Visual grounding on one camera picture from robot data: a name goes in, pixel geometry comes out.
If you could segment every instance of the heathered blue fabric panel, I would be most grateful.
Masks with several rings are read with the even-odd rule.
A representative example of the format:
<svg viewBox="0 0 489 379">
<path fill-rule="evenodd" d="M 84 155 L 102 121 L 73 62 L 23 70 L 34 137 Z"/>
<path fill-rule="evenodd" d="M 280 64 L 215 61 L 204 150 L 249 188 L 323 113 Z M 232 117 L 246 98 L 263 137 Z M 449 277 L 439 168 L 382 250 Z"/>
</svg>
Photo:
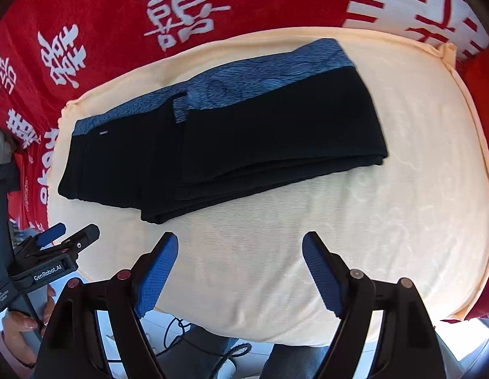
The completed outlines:
<svg viewBox="0 0 489 379">
<path fill-rule="evenodd" d="M 73 135 L 121 117 L 149 112 L 170 97 L 186 93 L 173 103 L 176 121 L 186 119 L 189 110 L 229 106 L 332 69 L 354 67 L 339 43 L 330 38 L 314 41 L 292 52 L 248 58 L 223 64 L 190 80 L 161 88 L 127 101 L 112 110 L 76 122 Z"/>
</svg>

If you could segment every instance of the red cloth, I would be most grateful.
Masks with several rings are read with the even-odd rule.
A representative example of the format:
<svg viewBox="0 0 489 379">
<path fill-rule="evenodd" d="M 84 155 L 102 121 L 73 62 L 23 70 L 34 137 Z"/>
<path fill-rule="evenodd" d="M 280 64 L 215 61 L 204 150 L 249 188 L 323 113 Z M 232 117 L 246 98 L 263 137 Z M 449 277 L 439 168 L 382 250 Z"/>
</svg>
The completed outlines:
<svg viewBox="0 0 489 379">
<path fill-rule="evenodd" d="M 0 22 L 0 127 L 26 147 L 20 227 L 47 227 L 46 172 L 68 100 L 202 43 L 295 26 L 451 41 L 460 60 L 489 43 L 463 0 L 16 0 Z"/>
<path fill-rule="evenodd" d="M 489 49 L 467 60 L 464 64 L 463 80 L 476 104 L 481 125 L 489 149 Z M 483 293 L 467 315 L 466 319 L 484 316 L 489 313 L 489 278 Z"/>
</svg>

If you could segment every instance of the pant leg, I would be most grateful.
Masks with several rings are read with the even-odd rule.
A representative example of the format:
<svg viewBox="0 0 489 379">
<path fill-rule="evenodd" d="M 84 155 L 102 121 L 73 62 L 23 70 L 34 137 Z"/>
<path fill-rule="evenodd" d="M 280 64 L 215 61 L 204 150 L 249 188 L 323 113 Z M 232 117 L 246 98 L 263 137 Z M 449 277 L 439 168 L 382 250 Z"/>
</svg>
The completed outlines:
<svg viewBox="0 0 489 379">
<path fill-rule="evenodd" d="M 192 325 L 185 338 L 201 349 L 220 355 L 226 354 L 238 341 L 208 332 L 200 326 Z M 185 340 L 157 358 L 167 379 L 207 379 L 220 361 L 220 356 L 201 352 Z"/>
<path fill-rule="evenodd" d="M 260 379 L 313 379 L 329 347 L 274 345 Z"/>
</svg>

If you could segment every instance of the blue textured pad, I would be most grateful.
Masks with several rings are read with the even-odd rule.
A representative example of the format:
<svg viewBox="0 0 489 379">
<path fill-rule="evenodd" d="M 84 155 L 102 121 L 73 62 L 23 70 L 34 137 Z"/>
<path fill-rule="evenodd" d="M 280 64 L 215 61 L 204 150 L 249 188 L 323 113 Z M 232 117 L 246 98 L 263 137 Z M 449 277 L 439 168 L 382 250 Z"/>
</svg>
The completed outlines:
<svg viewBox="0 0 489 379">
<path fill-rule="evenodd" d="M 53 225 L 51 228 L 37 235 L 36 244 L 39 248 L 43 248 L 65 233 L 66 225 L 59 222 L 57 225 Z"/>
<path fill-rule="evenodd" d="M 141 285 L 135 308 L 140 318 L 154 308 L 177 257 L 178 238 L 172 235 Z"/>
<path fill-rule="evenodd" d="M 342 316 L 341 287 L 309 234 L 302 239 L 302 254 L 327 309 Z"/>
</svg>

